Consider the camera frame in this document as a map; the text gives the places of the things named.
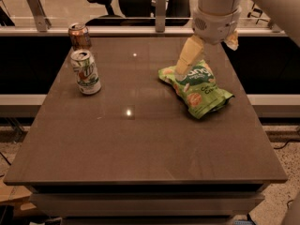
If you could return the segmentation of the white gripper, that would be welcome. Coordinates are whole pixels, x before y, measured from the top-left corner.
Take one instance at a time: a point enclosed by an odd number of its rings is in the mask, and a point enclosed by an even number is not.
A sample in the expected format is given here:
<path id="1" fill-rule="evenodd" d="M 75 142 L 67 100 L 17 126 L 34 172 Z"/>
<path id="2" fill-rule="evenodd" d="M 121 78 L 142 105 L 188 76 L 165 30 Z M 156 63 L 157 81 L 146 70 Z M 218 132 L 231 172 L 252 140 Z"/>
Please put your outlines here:
<path id="1" fill-rule="evenodd" d="M 189 71 L 203 59 L 203 41 L 218 44 L 224 41 L 233 51 L 238 49 L 238 33 L 235 31 L 241 14 L 238 6 L 226 15 L 211 15 L 196 8 L 193 13 L 192 28 L 194 33 L 184 44 L 175 66 L 175 78 L 182 81 Z"/>

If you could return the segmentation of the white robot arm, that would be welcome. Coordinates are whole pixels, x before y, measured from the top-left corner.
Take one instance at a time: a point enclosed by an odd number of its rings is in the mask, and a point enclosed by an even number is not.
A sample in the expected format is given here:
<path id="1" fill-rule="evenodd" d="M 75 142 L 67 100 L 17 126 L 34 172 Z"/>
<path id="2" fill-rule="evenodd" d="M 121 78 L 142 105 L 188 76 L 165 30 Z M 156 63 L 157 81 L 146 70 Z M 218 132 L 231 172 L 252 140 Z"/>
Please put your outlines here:
<path id="1" fill-rule="evenodd" d="M 187 39 L 175 74 L 182 77 L 203 59 L 204 45 L 227 42 L 237 46 L 236 27 L 242 0 L 198 0 L 194 8 L 193 35 Z M 300 0 L 250 0 L 298 46 L 300 46 Z"/>

